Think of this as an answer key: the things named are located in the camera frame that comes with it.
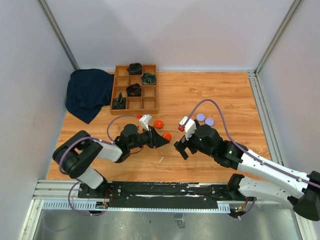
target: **black cable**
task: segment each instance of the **black cable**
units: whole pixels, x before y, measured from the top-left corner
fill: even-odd
[[[128,97],[141,97],[142,88],[140,84],[135,83],[126,88],[126,94]]]
[[[155,85],[157,82],[156,75],[146,72],[142,75],[142,85]]]
[[[142,146],[142,148],[141,148],[139,151],[136,151],[136,152],[130,153],[130,155],[131,155],[131,154],[137,154],[137,153],[140,153],[140,152],[142,151],[142,149],[144,149],[144,147],[145,147],[145,146]]]
[[[112,103],[112,109],[126,109],[127,100],[122,96],[122,92],[119,93],[119,96]]]
[[[142,74],[142,65],[138,62],[131,63],[126,69],[129,75],[141,75]]]

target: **wooden tray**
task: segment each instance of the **wooden tray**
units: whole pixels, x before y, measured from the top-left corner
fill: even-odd
[[[127,68],[129,65],[117,65],[114,72],[112,101],[110,111],[112,115],[123,114],[157,114],[159,111],[159,78],[157,75],[157,65],[142,65],[142,74],[151,73],[156,75],[155,85],[142,85],[142,75],[129,75]],[[142,86],[141,96],[127,96],[126,88],[132,84],[140,84]],[[112,109],[114,100],[117,99],[119,93],[126,98],[125,109]]]

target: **purple lid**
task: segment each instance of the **purple lid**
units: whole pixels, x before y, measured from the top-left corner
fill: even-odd
[[[215,125],[215,121],[212,118],[207,118],[204,121],[205,124],[209,125],[210,127],[212,127],[213,125]]]
[[[206,119],[206,116],[202,113],[198,113],[195,118],[198,120],[198,122],[204,122]]]

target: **gray floor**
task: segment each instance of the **gray floor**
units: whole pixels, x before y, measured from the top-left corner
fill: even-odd
[[[34,240],[299,240],[291,210],[256,205],[242,220],[225,213],[186,213],[177,228],[174,213],[106,212],[79,216],[71,210],[44,210],[41,218],[53,231],[38,225]]]

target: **black rolled cloth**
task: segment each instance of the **black rolled cloth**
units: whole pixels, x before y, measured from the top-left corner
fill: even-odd
[[[89,124],[102,106],[110,105],[114,75],[100,69],[76,70],[66,90],[66,109]]]

